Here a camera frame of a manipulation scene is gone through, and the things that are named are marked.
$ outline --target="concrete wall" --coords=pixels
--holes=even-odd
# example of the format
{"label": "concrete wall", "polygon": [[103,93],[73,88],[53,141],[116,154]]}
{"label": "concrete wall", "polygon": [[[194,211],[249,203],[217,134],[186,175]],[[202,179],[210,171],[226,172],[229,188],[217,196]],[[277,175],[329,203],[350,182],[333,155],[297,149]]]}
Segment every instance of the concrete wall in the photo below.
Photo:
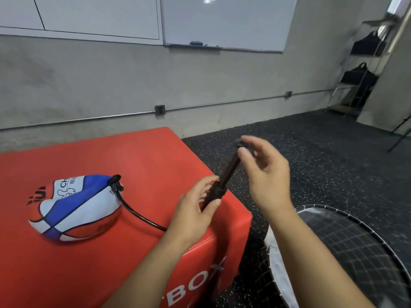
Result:
{"label": "concrete wall", "polygon": [[[393,130],[411,114],[411,22],[398,41],[357,121]],[[404,134],[411,120],[398,129]]]}
{"label": "concrete wall", "polygon": [[[0,36],[0,127],[332,88],[391,0],[298,0],[283,54]],[[0,151],[171,127],[180,137],[324,108],[328,93],[0,132]]]}

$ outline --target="red plyo box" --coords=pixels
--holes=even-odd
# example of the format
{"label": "red plyo box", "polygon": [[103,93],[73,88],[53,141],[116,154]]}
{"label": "red plyo box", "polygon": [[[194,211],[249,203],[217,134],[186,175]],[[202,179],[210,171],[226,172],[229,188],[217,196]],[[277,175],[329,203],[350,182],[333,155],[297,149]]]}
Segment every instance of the red plyo box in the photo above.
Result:
{"label": "red plyo box", "polygon": [[[164,234],[121,208],[102,235],[74,243],[44,238],[28,223],[26,203],[39,186],[82,175],[122,176],[123,197],[167,227],[177,202],[207,166],[169,128],[0,155],[2,307],[99,307]],[[200,241],[178,262],[161,307],[193,307],[207,290],[229,287],[238,271],[250,212],[231,194]]]}

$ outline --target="speckled rubber flooring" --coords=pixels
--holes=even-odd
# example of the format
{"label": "speckled rubber flooring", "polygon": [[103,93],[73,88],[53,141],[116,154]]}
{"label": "speckled rubber flooring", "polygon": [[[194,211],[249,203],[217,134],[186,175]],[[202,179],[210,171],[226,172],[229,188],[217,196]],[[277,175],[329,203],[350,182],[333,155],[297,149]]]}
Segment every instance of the speckled rubber flooring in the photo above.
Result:
{"label": "speckled rubber flooring", "polygon": [[[288,159],[296,207],[326,204],[354,215],[377,232],[411,271],[411,138],[389,154],[386,150],[397,135],[320,110],[183,141],[219,175],[243,134],[268,140]],[[233,175],[229,190],[253,220],[240,274],[212,306],[258,307],[254,271],[268,223],[250,198],[243,167]]]}

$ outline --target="right hand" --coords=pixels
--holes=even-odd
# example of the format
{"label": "right hand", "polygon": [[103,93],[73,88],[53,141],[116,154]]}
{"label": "right hand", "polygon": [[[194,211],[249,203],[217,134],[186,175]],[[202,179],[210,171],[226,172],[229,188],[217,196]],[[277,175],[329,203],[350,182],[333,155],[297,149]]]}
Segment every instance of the right hand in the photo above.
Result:
{"label": "right hand", "polygon": [[290,196],[290,167],[288,161],[268,141],[244,135],[241,140],[254,147],[254,156],[248,149],[238,150],[250,181],[250,193],[263,212],[294,210]]}

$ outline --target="basketball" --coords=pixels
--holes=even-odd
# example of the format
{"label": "basketball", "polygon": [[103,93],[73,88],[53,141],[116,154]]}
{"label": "basketball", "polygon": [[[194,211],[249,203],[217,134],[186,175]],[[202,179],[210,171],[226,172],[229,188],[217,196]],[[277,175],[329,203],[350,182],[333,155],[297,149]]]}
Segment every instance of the basketball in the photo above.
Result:
{"label": "basketball", "polygon": [[120,201],[107,184],[110,176],[56,180],[29,197],[29,224],[44,237],[76,241],[95,237],[117,220]]}

